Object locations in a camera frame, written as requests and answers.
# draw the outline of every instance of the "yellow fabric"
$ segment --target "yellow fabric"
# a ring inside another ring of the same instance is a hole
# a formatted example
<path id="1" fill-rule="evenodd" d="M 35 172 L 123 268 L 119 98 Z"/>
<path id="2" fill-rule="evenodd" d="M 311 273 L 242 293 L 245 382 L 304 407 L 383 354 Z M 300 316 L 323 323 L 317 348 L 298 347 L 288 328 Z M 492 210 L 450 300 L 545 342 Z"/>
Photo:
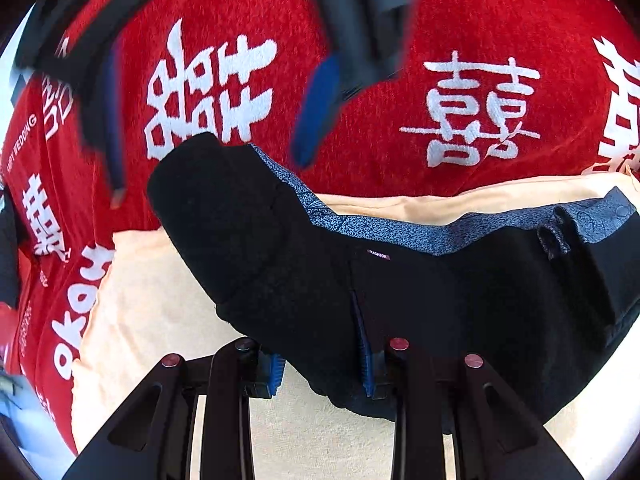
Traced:
<path id="1" fill-rule="evenodd" d="M 446 223 L 469 211 L 503 212 L 604 196 L 613 186 L 640 206 L 638 181 L 622 174 L 510 182 L 466 193 L 466 202 L 459 197 L 322 199 L 341 214 Z M 73 364 L 72 429 L 78 450 L 163 355 L 177 352 L 193 359 L 239 336 L 216 317 L 215 305 L 162 229 L 118 233 L 114 243 L 115 258 L 100 285 L 81 360 Z M 546 425 L 586 480 L 608 477 L 640 429 L 640 368 L 634 363 L 639 352 L 636 323 L 597 377 Z M 289 365 L 275 399 L 253 400 L 251 414 L 258 480 L 390 477 L 393 425 L 333 407 Z M 196 428 L 201 427 L 199 409 Z M 197 433 L 194 472 L 199 442 Z M 445 444 L 448 478 L 454 478 L 450 438 Z"/>

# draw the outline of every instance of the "red blanket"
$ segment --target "red blanket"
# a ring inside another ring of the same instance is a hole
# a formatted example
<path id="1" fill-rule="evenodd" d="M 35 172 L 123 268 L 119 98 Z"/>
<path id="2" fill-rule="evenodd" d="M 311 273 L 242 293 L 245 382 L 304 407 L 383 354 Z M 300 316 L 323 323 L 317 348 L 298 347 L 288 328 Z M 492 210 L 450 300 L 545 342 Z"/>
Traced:
<path id="1" fill-rule="evenodd" d="M 60 55 L 108 0 L 92 0 Z M 186 137 L 286 153 L 308 76 L 326 54 L 310 0 L 152 0 L 121 33 L 129 188 L 111 210 L 81 153 L 81 104 L 34 76 L 2 150 L 33 259 L 20 297 L 18 365 L 67 443 L 72 359 L 113 232 L 158 227 L 153 167 Z M 316 164 L 316 192 L 438 194 L 541 174 L 640 165 L 638 39 L 610 0 L 419 0 L 406 68 L 344 109 Z"/>

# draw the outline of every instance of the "speckled gray fabric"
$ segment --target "speckled gray fabric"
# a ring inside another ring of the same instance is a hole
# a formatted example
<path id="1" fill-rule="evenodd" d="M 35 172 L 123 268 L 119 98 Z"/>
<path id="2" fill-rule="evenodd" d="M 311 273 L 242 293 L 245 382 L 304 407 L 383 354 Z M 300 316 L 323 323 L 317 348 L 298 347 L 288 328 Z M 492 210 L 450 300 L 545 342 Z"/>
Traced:
<path id="1" fill-rule="evenodd" d="M 571 250 L 566 236 L 568 230 L 574 232 L 574 237 L 577 234 L 581 242 L 595 244 L 611 236 L 636 212 L 635 206 L 615 187 L 604 198 L 517 209 L 500 214 L 468 213 L 445 226 L 338 215 L 297 176 L 273 162 L 257 146 L 253 147 L 267 167 L 296 191 L 314 225 L 354 238 L 388 242 L 434 256 L 454 253 L 498 229 L 511 226 L 536 230 L 540 243 L 549 259 L 552 259 Z"/>

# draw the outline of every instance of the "red cloth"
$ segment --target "red cloth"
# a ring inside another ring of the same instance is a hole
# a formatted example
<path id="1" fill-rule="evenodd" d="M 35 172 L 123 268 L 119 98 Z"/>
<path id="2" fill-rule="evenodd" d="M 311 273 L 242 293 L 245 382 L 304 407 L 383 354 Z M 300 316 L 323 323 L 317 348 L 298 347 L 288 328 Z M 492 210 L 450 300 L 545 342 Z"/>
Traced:
<path id="1" fill-rule="evenodd" d="M 83 9 L 61 51 L 106 1 Z M 579 174 L 596 163 L 614 171 L 624 157 L 638 169 L 640 44 L 609 0 L 419 0 L 412 27 L 400 78 L 349 103 L 302 173 L 315 192 L 448 196 Z M 152 0 L 119 41 L 129 185 L 120 209 L 109 208 L 95 156 L 79 149 L 79 103 L 57 82 L 32 78 L 2 151 L 5 182 L 30 234 L 23 248 L 41 253 L 20 297 L 20 365 L 72 448 L 68 359 L 78 357 L 113 232 L 158 227 L 145 199 L 158 159 L 197 131 L 190 123 L 198 107 L 194 123 L 203 129 L 209 113 L 208 128 L 224 141 L 250 138 L 286 164 L 303 90 L 326 53 L 311 0 Z M 196 56 L 200 63 L 185 75 Z M 457 78 L 452 66 L 436 64 L 454 56 L 462 63 Z M 510 58 L 518 68 L 509 69 Z M 154 81 L 163 71 L 164 90 L 174 89 L 166 102 Z M 446 94 L 463 97 L 441 102 Z M 609 117 L 612 103 L 620 117 Z M 463 151 L 443 152 L 446 144 Z M 30 191 L 42 199 L 43 190 L 46 200 L 23 201 Z"/>

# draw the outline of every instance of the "black garment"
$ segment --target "black garment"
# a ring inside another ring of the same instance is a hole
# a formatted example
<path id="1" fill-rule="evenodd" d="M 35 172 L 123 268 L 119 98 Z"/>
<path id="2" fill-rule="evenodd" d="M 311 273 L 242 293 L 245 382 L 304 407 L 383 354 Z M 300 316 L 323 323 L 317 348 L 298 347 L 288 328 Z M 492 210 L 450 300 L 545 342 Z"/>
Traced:
<path id="1" fill-rule="evenodd" d="M 572 250 L 553 262 L 535 230 L 513 227 L 432 256 L 313 226 L 251 146 L 223 148 L 208 134 L 158 165 L 148 195 L 218 315 L 363 415 L 393 410 L 360 383 L 352 291 L 386 336 L 432 355 L 483 355 L 543 422 L 586 386 L 638 316 L 637 213 L 597 244 L 570 239 L 565 226 Z"/>
<path id="2" fill-rule="evenodd" d="M 11 195 L 0 186 L 0 301 L 16 308 L 19 291 L 14 203 Z"/>

